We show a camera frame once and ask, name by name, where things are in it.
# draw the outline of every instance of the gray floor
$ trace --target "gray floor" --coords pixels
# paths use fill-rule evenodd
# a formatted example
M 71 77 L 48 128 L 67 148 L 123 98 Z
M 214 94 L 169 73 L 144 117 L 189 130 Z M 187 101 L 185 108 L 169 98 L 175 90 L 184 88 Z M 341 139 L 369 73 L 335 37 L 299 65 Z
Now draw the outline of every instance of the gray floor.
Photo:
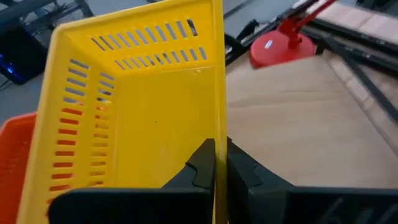
M 146 0 L 87 0 L 95 15 L 119 11 L 146 4 Z M 224 0 L 224 9 L 228 11 L 245 0 Z M 297 0 L 253 0 L 250 4 L 229 16 L 224 22 L 226 33 L 237 35 L 251 19 L 266 21 L 274 18 Z M 353 4 L 354 0 L 343 0 Z M 22 86 L 13 85 L 0 92 L 0 124 L 11 116 L 35 111 L 40 95 L 42 76 Z

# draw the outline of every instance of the yellow plastic basket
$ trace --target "yellow plastic basket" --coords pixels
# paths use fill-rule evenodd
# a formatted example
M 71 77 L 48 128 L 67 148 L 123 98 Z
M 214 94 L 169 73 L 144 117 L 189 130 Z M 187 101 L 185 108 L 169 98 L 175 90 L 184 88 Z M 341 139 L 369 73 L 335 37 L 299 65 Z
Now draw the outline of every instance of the yellow plastic basket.
M 216 141 L 216 218 L 225 222 L 225 104 L 221 0 L 61 25 L 17 223 L 47 223 L 49 203 L 75 188 L 161 187 L 207 138 Z

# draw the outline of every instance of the red base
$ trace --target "red base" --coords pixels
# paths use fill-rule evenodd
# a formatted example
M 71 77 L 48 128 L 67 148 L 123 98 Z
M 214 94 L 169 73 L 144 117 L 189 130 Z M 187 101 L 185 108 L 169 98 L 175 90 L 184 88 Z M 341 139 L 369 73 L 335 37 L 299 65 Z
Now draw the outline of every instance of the red base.
M 310 57 L 315 54 L 315 46 L 312 41 L 299 34 L 302 42 L 298 47 L 289 49 L 287 43 L 289 38 L 279 31 L 271 31 L 256 39 L 250 48 L 250 62 L 254 68 Z

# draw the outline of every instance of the white label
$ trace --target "white label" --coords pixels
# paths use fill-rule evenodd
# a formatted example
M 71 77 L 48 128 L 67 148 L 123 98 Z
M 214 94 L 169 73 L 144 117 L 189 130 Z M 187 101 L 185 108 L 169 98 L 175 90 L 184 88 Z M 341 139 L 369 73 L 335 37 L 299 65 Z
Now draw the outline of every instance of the white label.
M 272 40 L 268 40 L 267 44 L 264 46 L 265 49 L 269 49 L 269 47 L 272 45 Z

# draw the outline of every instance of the red metal stand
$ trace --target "red metal stand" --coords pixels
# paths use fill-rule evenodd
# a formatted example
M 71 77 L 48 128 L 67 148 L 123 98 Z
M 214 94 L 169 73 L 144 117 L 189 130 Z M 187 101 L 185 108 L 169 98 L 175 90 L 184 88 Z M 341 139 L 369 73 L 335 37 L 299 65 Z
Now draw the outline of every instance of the red metal stand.
M 314 44 L 308 37 L 299 34 L 300 29 L 335 1 L 337 0 L 326 1 L 307 16 L 303 16 L 306 10 L 318 0 L 308 0 L 305 7 L 298 7 L 299 11 L 292 9 L 277 30 L 268 32 L 253 42 L 249 55 L 252 66 L 261 68 L 314 55 Z

